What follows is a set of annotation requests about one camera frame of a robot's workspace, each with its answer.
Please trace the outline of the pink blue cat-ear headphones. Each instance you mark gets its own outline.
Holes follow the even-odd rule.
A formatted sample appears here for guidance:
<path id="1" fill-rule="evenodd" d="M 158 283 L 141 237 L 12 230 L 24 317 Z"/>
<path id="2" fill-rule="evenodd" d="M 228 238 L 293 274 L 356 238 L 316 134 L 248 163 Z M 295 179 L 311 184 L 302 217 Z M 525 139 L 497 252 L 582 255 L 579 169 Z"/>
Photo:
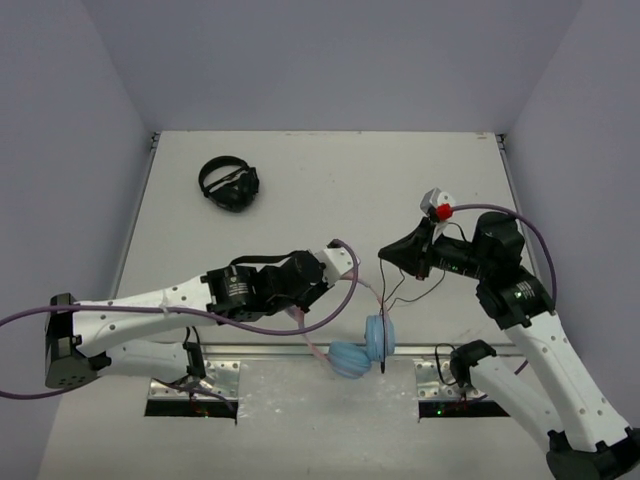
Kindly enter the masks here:
<path id="1" fill-rule="evenodd" d="M 363 344 L 332 341 L 328 351 L 321 353 L 309 336 L 302 334 L 317 359 L 335 374 L 350 380 L 362 378 L 374 363 L 379 364 L 381 372 L 384 372 L 387 358 L 395 353 L 396 348 L 395 327 L 383 296 L 367 280 L 359 278 L 357 283 L 373 294 L 379 306 L 377 314 L 366 318 Z"/>

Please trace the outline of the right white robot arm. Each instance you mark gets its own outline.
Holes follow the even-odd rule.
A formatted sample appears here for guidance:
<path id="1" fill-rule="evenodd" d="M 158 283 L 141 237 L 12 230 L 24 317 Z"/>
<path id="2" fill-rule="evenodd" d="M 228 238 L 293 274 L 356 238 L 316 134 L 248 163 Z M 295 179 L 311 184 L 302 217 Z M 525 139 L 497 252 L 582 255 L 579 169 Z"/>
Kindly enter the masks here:
<path id="1" fill-rule="evenodd" d="M 380 259 L 417 279 L 432 269 L 477 280 L 486 315 L 520 350 L 544 392 L 510 371 L 482 340 L 455 348 L 450 371 L 459 387 L 487 394 L 534 440 L 556 479 L 617 479 L 639 465 L 639 431 L 612 406 L 570 343 L 554 291 L 522 264 L 523 217 L 482 206 L 472 239 L 441 229 L 454 213 L 433 207 L 403 238 L 381 248 Z"/>

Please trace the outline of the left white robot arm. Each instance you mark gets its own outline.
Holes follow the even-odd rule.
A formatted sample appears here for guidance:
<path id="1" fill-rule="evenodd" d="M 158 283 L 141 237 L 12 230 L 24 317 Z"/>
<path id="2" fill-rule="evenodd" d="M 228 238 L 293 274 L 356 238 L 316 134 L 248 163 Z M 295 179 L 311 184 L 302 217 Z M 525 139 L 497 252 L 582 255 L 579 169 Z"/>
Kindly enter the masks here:
<path id="1" fill-rule="evenodd" d="M 45 327 L 45 385 L 73 390 L 109 375 L 184 386 L 203 379 L 201 347 L 152 336 L 210 323 L 251 330 L 290 309 L 308 312 L 353 263 L 338 246 L 317 253 L 241 256 L 182 283 L 124 298 L 80 301 L 58 294 Z"/>

